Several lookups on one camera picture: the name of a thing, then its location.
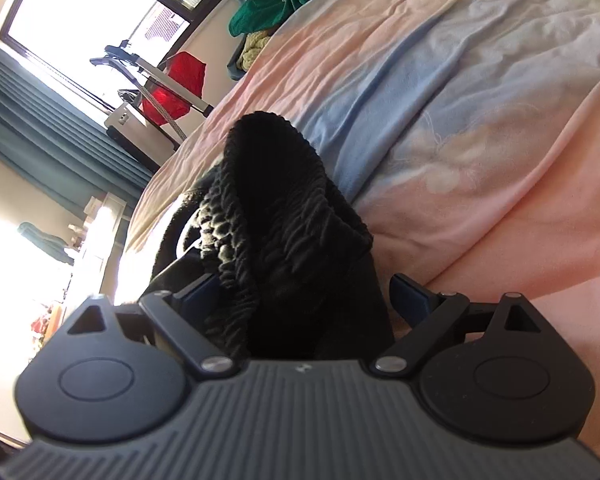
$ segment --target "bed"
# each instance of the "bed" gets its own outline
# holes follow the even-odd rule
[[[255,110],[317,150],[385,290],[403,272],[530,298],[594,375],[580,437],[600,455],[600,0],[311,0],[149,183],[116,301],[142,293],[180,194]]]

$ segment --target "circular cap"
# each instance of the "circular cap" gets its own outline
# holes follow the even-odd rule
[[[221,374],[231,369],[234,362],[226,356],[214,355],[203,359],[200,363],[202,369],[206,372]]]
[[[405,359],[395,355],[385,355],[376,361],[376,370],[387,374],[397,374],[407,367]]]
[[[523,357],[499,357],[475,369],[476,384],[485,392],[505,399],[529,399],[549,385],[541,365]]]
[[[77,400],[107,400],[126,392],[134,382],[133,370],[116,359],[88,359],[60,374],[62,391]]]

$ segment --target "white wall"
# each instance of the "white wall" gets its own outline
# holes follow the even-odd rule
[[[38,229],[71,240],[68,225],[82,221],[49,198],[0,160],[0,220],[19,225],[31,222]]]
[[[13,388],[32,357],[31,323],[43,313],[42,304],[61,299],[70,271],[0,219],[0,431],[19,440],[27,431]]]

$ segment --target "green towel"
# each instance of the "green towel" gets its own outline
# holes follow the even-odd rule
[[[296,9],[309,0],[247,0],[229,22],[229,33],[235,37],[266,30],[283,23]]]

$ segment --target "black device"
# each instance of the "black device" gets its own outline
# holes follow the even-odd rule
[[[218,293],[206,274],[85,301],[17,381],[33,441],[0,478],[600,479],[576,440],[591,374],[521,294],[471,303],[397,274],[413,329],[363,363],[234,362],[199,332]]]

